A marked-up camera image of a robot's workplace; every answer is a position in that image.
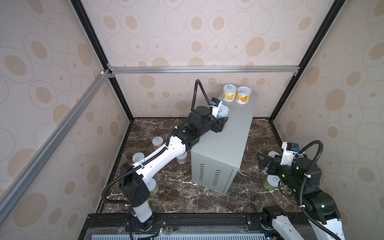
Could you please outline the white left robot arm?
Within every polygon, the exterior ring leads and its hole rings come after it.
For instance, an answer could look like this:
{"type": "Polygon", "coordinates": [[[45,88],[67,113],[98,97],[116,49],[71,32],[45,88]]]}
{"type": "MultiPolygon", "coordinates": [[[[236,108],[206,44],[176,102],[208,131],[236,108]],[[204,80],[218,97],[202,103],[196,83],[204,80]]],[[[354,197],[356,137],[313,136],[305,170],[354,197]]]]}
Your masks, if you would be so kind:
{"type": "Polygon", "coordinates": [[[109,204],[123,204],[131,215],[144,224],[153,220],[153,212],[148,203],[150,190],[147,183],[164,166],[196,145],[201,136],[209,131],[219,133],[228,117],[217,119],[210,108],[199,106],[170,132],[167,141],[143,160],[128,165],[119,177],[112,180],[102,192],[102,200],[109,204]],[[125,200],[108,199],[110,188],[118,183],[125,200]]]}

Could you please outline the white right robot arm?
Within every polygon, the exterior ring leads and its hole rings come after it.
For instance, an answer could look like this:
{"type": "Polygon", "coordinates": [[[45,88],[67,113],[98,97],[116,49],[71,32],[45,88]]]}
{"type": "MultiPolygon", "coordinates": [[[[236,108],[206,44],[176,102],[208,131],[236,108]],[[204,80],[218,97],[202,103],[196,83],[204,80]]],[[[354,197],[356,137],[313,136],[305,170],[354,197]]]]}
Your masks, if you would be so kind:
{"type": "Polygon", "coordinates": [[[335,200],[320,188],[322,170],[317,162],[322,155],[318,150],[314,159],[303,152],[294,155],[291,164],[284,165],[281,158],[257,154],[259,169],[276,176],[291,191],[304,216],[319,240],[344,240],[340,211],[335,200]]]}

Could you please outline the yellow orange label can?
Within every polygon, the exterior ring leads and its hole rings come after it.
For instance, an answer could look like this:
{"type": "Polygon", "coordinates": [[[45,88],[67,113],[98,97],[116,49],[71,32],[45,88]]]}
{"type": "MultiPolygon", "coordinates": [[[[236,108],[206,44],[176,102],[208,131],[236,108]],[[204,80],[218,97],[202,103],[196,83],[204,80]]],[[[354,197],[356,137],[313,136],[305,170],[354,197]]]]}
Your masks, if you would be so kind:
{"type": "Polygon", "coordinates": [[[245,105],[249,102],[252,90],[248,87],[239,87],[236,93],[236,102],[245,105]]]}

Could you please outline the light blue label can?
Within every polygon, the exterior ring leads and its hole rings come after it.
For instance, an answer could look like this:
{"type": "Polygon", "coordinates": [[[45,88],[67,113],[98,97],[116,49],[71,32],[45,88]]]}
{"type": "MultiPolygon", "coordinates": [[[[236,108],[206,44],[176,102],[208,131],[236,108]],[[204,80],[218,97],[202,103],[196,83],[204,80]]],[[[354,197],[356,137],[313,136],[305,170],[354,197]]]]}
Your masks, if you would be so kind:
{"type": "Polygon", "coordinates": [[[217,114],[217,119],[225,118],[229,114],[229,108],[225,105],[221,105],[217,114]]]}

